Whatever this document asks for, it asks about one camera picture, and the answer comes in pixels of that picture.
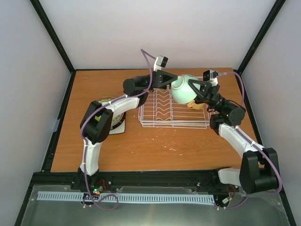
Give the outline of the white wire dish rack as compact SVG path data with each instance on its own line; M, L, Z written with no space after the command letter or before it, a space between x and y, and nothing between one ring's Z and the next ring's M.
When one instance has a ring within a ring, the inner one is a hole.
M143 127L206 129L210 113L176 103L170 89L154 89L139 107L138 119Z

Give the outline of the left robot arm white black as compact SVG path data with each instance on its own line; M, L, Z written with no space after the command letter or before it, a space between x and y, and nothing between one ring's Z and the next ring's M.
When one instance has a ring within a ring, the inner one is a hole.
M148 97L148 90L166 89L176 80L177 75L162 70L153 71L149 75L124 80L124 95L104 103L91 102L80 124L80 135L84 143L80 165L84 176L81 183L86 189L94 189L98 184L98 178L94 174L99 170L100 149L110 133L113 118L142 106Z

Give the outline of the light green ceramic bowl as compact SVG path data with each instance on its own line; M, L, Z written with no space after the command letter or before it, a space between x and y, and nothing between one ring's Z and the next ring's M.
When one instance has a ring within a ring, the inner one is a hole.
M178 76L176 81L171 83L171 95L176 103L187 104L197 96L195 91L189 86L189 80L199 81L196 76L182 74Z

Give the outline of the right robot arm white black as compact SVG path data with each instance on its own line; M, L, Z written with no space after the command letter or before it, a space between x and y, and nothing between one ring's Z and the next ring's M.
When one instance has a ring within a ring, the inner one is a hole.
M242 159L239 169L218 170L221 183L243 188L247 194L258 192L279 193L283 183L278 169L277 153L252 140L241 128L246 109L233 100L219 94L219 85L209 81L190 79L189 87L195 92L195 100L205 103L215 113L210 118L210 128L225 139Z

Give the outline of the yellow ceramic mug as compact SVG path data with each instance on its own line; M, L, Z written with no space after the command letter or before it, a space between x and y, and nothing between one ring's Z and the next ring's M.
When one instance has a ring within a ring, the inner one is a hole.
M196 103L195 100L192 100L187 103L188 108L192 108L195 110L201 110L204 107L205 103Z

